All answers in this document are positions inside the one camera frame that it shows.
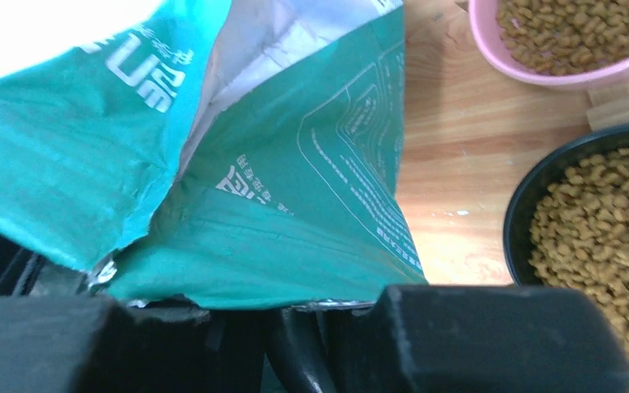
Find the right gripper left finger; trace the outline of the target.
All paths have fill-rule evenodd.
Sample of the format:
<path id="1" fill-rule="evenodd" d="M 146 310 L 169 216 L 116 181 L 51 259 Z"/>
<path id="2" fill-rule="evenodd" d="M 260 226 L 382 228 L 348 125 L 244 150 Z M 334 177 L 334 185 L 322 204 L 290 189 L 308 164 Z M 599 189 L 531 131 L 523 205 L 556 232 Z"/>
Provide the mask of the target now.
<path id="1" fill-rule="evenodd" d="M 0 296 L 0 392 L 257 392 L 256 316 Z"/>

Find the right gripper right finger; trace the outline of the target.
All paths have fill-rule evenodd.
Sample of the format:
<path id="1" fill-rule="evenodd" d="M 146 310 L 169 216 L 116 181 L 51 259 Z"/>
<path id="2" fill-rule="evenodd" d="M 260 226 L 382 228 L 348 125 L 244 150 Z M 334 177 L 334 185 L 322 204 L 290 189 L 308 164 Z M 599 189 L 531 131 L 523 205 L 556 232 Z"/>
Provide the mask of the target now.
<path id="1" fill-rule="evenodd" d="M 629 361 L 583 293 L 389 286 L 327 315 L 342 392 L 629 392 Z"/>

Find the green dog food bag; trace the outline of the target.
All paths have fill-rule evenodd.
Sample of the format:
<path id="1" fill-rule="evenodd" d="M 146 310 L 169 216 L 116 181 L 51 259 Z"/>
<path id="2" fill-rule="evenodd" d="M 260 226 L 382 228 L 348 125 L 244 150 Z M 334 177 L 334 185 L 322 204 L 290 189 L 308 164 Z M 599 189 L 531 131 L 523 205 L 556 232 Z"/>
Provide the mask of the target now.
<path id="1" fill-rule="evenodd" d="M 425 281 L 400 1 L 0 1 L 0 277 L 351 307 Z"/>

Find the silver metal scoop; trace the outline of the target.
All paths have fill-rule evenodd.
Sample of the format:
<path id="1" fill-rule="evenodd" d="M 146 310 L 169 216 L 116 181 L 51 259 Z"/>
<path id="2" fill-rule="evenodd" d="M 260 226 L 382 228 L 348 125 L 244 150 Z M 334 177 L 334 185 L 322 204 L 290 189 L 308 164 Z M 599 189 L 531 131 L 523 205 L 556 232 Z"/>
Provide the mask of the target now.
<path id="1" fill-rule="evenodd" d="M 337 392 L 316 313 L 276 309 L 266 323 L 265 352 L 286 391 Z"/>

